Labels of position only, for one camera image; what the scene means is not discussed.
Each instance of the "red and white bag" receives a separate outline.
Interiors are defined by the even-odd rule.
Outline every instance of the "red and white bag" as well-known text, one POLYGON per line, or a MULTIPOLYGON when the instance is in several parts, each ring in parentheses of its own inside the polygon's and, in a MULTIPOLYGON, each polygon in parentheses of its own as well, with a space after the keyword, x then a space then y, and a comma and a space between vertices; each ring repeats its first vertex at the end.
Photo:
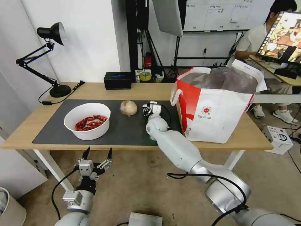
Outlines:
POLYGON ((241 61, 235 60, 232 68, 216 70, 224 70, 222 73, 213 73, 213 70, 191 68, 177 77, 171 92, 170 102, 173 106, 179 102, 183 131, 190 141, 226 143, 251 103, 254 93, 267 89, 262 72, 241 61), (206 82, 211 74, 215 74, 210 77, 211 82, 206 82), (242 92, 225 90, 223 87, 242 92))

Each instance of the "black box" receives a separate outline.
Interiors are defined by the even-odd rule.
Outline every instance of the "black box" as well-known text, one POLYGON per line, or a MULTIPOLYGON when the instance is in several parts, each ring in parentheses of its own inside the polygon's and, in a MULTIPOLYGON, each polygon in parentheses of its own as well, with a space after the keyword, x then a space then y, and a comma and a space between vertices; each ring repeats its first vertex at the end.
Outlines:
POLYGON ((107 72, 104 76, 106 89, 131 89, 132 72, 107 72))

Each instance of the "lamp arm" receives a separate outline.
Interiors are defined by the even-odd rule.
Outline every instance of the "lamp arm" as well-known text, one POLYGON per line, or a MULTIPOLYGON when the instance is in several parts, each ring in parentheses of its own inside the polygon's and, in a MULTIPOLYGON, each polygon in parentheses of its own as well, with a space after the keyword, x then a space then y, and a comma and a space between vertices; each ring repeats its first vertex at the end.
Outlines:
POLYGON ((52 84, 52 85, 55 86, 55 85, 57 85, 57 81, 56 81, 56 80, 53 81, 52 79, 50 79, 50 78, 47 77, 46 75, 43 75, 43 74, 39 73, 38 71, 36 71, 36 70, 34 70, 34 69, 32 69, 31 67, 28 66, 28 64, 31 63, 32 61, 35 61, 36 59, 38 59, 38 58, 44 56, 45 54, 47 54, 47 53, 49 53, 49 52, 51 52, 51 51, 53 50, 53 46, 54 46, 54 43, 47 42, 45 45, 43 45, 42 47, 38 48, 37 50, 31 52, 30 54, 28 54, 28 55, 26 55, 26 56, 24 56, 24 57, 22 57, 22 58, 20 58, 20 59, 17 59, 17 60, 16 60, 16 64, 17 64, 18 66, 20 66, 20 67, 26 69, 27 71, 29 71, 29 72, 35 74, 36 76, 40 77, 41 79, 43 79, 43 80, 45 80, 45 81, 47 81, 47 82, 49 82, 50 84, 52 84), (41 54, 38 55, 38 56, 32 56, 32 57, 31 57, 31 55, 35 54, 36 52, 42 50, 42 49, 45 48, 45 47, 49 48, 49 50, 47 50, 46 52, 41 53, 41 54))

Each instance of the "dried red chili pepper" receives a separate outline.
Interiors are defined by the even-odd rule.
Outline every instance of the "dried red chili pepper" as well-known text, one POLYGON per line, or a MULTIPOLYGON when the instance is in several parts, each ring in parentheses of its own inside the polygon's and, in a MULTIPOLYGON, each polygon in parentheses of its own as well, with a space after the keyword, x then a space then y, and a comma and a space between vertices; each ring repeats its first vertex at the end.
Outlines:
POLYGON ((95 129, 99 126, 101 126, 105 121, 107 120, 107 117, 105 116, 89 116, 87 118, 84 118, 83 120, 79 121, 75 124, 76 131, 88 131, 91 129, 95 129))

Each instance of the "person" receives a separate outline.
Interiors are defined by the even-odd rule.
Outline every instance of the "person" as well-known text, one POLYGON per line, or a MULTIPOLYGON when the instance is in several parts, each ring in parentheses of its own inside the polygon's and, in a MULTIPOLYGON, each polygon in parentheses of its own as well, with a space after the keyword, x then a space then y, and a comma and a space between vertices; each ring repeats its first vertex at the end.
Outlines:
MULTIPOLYGON (((276 0, 271 6, 270 13, 265 24, 250 29, 239 42, 235 58, 238 60, 246 60, 250 55, 255 55, 265 39, 268 31, 271 29, 275 20, 281 11, 296 11, 297 4, 294 0, 276 0)), ((276 79, 266 79, 266 84, 270 91, 276 94, 292 94, 293 88, 285 83, 281 83, 276 79)), ((288 124, 298 122, 291 116, 291 111, 288 110, 288 105, 291 103, 279 103, 278 110, 273 112, 273 116, 283 120, 288 124)), ((262 106, 258 103, 253 104, 252 111, 256 118, 265 117, 262 106)))

